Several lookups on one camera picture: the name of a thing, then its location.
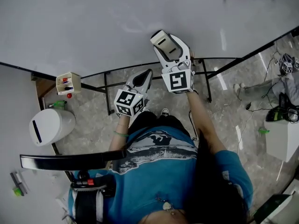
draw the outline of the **green wristband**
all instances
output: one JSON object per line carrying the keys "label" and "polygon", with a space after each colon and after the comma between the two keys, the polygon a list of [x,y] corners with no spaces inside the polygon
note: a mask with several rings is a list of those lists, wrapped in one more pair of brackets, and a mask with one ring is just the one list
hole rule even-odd
{"label": "green wristband", "polygon": [[122,137],[128,137],[129,136],[128,134],[118,133],[116,131],[114,131],[114,133],[119,135],[119,136],[122,136]]}

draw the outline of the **graphic print on shirt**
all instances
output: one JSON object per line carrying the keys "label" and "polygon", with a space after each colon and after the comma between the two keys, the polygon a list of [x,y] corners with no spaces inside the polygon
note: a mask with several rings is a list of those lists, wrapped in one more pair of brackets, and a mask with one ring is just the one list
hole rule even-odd
{"label": "graphic print on shirt", "polygon": [[196,159],[197,148],[169,133],[157,130],[137,138],[127,149],[124,159],[113,161],[110,170],[118,174],[138,168],[139,165],[161,159]]}

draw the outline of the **white trash can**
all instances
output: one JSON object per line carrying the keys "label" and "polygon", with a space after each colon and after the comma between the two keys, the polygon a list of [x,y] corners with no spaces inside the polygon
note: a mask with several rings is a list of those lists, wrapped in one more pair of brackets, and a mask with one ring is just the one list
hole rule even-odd
{"label": "white trash can", "polygon": [[45,109],[36,114],[29,124],[36,146],[54,143],[68,135],[76,125],[75,116],[66,110]]}

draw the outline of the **black slot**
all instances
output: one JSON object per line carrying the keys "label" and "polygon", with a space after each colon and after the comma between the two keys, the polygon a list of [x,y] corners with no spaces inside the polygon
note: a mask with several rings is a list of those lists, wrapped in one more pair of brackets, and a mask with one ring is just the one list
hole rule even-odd
{"label": "black slot", "polygon": [[160,42],[158,43],[158,45],[161,45],[164,41],[166,41],[165,38],[164,38],[162,41],[160,41]]}
{"label": "black slot", "polygon": [[33,121],[32,121],[32,123],[33,123],[33,128],[34,128],[34,131],[36,132],[36,135],[37,135],[38,141],[41,143],[41,142],[42,142],[42,139],[41,139],[41,136],[40,136],[40,134],[39,134],[39,132],[38,132],[38,128],[37,128],[37,126],[36,126],[36,121],[35,121],[35,120],[33,120]]}
{"label": "black slot", "polygon": [[172,53],[172,52],[174,52],[175,50],[176,50],[176,48],[172,49],[172,50],[169,52],[169,54]]}

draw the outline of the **marble floor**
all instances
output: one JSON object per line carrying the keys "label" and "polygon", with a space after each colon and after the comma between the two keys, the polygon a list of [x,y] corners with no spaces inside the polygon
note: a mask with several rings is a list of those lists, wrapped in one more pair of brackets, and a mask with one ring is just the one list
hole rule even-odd
{"label": "marble floor", "polygon": [[[277,41],[277,48],[280,53],[288,53],[291,56],[299,57],[299,40],[294,40],[290,35]],[[284,163],[278,178],[282,161],[266,153],[264,134],[258,129],[263,127],[263,120],[267,111],[260,110],[252,114],[246,111],[246,104],[241,102],[233,92],[233,84],[244,82],[247,86],[263,82],[269,61],[276,51],[273,46],[260,54],[236,65],[223,72],[221,75],[210,79],[212,103],[206,101],[207,88],[203,75],[195,76],[195,89],[205,101],[206,109],[215,125],[217,134],[228,150],[238,152],[239,137],[242,132],[242,141],[239,150],[239,157],[246,171],[248,172],[253,186],[254,199],[251,214],[260,207],[271,195],[280,192],[292,179],[295,168],[298,166],[299,151],[288,163]],[[207,70],[217,70],[229,63],[231,60],[205,60]],[[160,64],[135,67],[130,69],[111,72],[108,76],[108,83],[126,81],[127,78],[137,71],[151,68],[154,76],[161,74]],[[196,64],[196,71],[202,71],[202,65]],[[276,77],[278,66],[271,63],[267,79]],[[103,75],[97,75],[83,79],[89,85],[104,85]],[[109,88],[111,107],[117,90],[120,87]],[[194,137],[194,131],[188,118],[189,105],[185,94],[174,95],[169,93],[163,80],[154,80],[148,91],[149,103],[147,107],[158,114],[164,107],[167,107],[171,114],[175,115],[185,126],[187,131]],[[61,100],[53,89],[45,97],[47,105]],[[104,152],[108,150],[113,131],[118,122],[118,116],[114,113],[107,115],[105,94],[82,89],[82,92],[67,99],[66,109],[76,116],[75,129],[65,138],[56,142],[58,150],[62,154],[88,154]],[[270,104],[253,102],[251,109],[270,108]]]}

